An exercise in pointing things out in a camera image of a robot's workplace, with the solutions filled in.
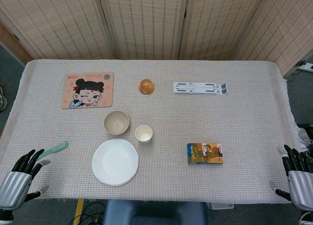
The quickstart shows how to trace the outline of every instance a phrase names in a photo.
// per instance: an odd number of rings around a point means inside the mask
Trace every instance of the yellow tape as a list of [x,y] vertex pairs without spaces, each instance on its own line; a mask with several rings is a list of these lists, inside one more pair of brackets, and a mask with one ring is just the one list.
[[[77,206],[76,206],[76,212],[75,212],[75,217],[79,216],[82,214],[82,211],[83,211],[83,206],[84,206],[84,199],[78,199],[78,202],[77,202]],[[79,217],[77,217],[75,220],[74,220],[74,225],[78,225],[78,221],[79,221]]]

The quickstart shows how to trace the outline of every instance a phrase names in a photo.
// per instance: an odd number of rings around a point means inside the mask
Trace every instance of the cartoon girl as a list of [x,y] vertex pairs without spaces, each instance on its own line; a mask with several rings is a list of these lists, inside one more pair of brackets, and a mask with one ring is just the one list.
[[70,103],[69,108],[74,109],[79,106],[91,107],[98,105],[98,100],[102,99],[100,93],[103,92],[103,82],[86,81],[84,79],[78,79],[74,87],[75,94],[73,95],[73,101]]

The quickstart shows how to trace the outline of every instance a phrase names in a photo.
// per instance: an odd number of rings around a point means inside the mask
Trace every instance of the table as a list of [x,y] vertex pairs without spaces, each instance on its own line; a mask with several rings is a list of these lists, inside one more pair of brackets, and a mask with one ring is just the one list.
[[[61,109],[67,74],[114,73],[109,108]],[[142,95],[142,79],[155,83]],[[173,82],[227,83],[227,95],[177,94]],[[130,117],[120,136],[104,131],[111,111]],[[139,143],[136,127],[153,129]],[[111,187],[93,175],[93,153],[104,141],[124,138],[139,154],[135,177]],[[301,144],[291,114],[286,81],[276,64],[261,61],[35,60],[22,75],[19,91],[0,142],[0,180],[24,153],[67,140],[69,147],[48,158],[31,186],[50,188],[43,198],[92,198],[212,203],[286,203],[268,185],[288,189],[277,146]],[[217,142],[223,165],[188,165],[186,144]]]

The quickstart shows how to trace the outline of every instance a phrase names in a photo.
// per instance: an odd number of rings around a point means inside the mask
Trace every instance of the green comb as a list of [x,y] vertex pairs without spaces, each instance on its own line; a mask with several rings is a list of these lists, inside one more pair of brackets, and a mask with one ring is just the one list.
[[40,158],[43,158],[44,156],[50,154],[50,153],[57,153],[65,148],[68,147],[68,142],[67,141],[63,141],[61,143],[59,143],[58,145],[55,145],[54,147],[50,148],[49,150],[47,151],[44,151],[39,157],[38,157],[38,160]]

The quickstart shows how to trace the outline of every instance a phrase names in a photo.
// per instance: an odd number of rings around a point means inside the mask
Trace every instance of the cartoon mouse pad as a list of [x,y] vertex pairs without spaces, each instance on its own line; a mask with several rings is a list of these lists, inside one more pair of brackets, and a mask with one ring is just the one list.
[[65,79],[62,109],[112,106],[113,73],[69,74]]

